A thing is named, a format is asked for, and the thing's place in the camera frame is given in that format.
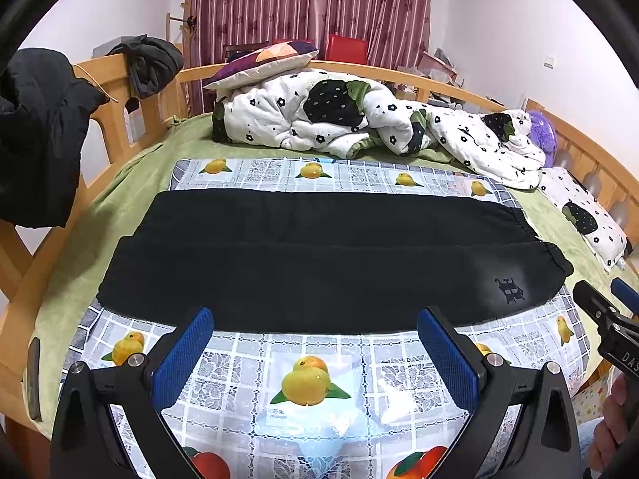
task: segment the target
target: curtain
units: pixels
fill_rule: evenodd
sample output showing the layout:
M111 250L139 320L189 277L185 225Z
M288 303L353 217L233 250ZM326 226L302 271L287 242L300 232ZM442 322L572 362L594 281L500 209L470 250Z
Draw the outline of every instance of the curtain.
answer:
M191 1L193 66L224 62L225 45L275 39L311 40L322 58L329 34L366 40L368 64L392 69L415 65L428 47L430 0Z

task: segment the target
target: purple fluffy object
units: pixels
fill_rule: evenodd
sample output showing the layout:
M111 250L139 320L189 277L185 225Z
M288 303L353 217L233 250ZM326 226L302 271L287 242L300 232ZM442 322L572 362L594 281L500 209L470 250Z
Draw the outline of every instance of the purple fluffy object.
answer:
M530 130L530 140L546 153L546 162L544 167L552 167L557 151L557 136L555 129L550 121L540 111L529 111L532 121L532 129Z

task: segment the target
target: drawstring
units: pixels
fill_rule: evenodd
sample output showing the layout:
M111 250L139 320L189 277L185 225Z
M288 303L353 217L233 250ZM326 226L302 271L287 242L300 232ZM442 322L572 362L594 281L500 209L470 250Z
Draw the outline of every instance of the drawstring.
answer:
M100 86L100 83L98 83L98 81L96 81L96 80L93 78L93 76L92 76L90 73L88 73L88 72L87 72L84 68L82 68L80 65L76 65L76 64L74 64L74 63L72 63L72 64L71 64L71 66L77 66L80 70L82 70L85 74L87 74L87 75L89 76L89 79L91 79L91 81L93 81L93 82L96 84L96 86L97 86L100 90L102 90L102 92L103 92L103 93L104 93L104 94L105 94L108 98L110 98L110 99L111 99L114 103L119 104L119 101L118 101L115 97L111 97L111 96L107 93L107 91L106 91L104 88L102 88L102 86Z

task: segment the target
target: green blanket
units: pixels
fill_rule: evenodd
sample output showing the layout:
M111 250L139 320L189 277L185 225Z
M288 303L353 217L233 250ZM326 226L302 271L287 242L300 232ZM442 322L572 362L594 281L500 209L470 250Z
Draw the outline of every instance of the green blanket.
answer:
M69 236L49 281L34 331L34 336L40 338L42 345L42 422L38 424L38 428L47 437L51 437L60 375L69 341L87 306L97 293L117 241L122 236L133 234L154 196L167 188L175 162L181 158L299 158L304 155L285 149L221 145L213 143L210 137L210 115L201 115L182 124L176 122L165 142L140 153L122 168L113 182L77 222ZM362 160L410 163L464 171L461 165L444 165L420 158L400 158L383 148L365 151ZM575 273L566 283L570 288L579 279L587 279L609 296L610 280L616 276L622 276L631 286L639 288L639 279L631 270L621 271L616 267L610 275L606 275L582 237L540 192L513 191L513 194L542 237L558 244L566 257L573 262ZM587 319L585 314L582 317L590 343L596 348L599 337L594 323ZM587 377L600 361L601 357L596 351L591 351Z

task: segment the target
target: hand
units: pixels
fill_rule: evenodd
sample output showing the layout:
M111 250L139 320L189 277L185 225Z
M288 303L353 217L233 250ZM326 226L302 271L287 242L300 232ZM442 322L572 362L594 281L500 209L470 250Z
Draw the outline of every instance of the hand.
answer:
M624 402L625 375L621 374L612 384L610 396L603 402L603 421L595 427L594 442L586 453L592 470L602 472L628 434L622 407Z

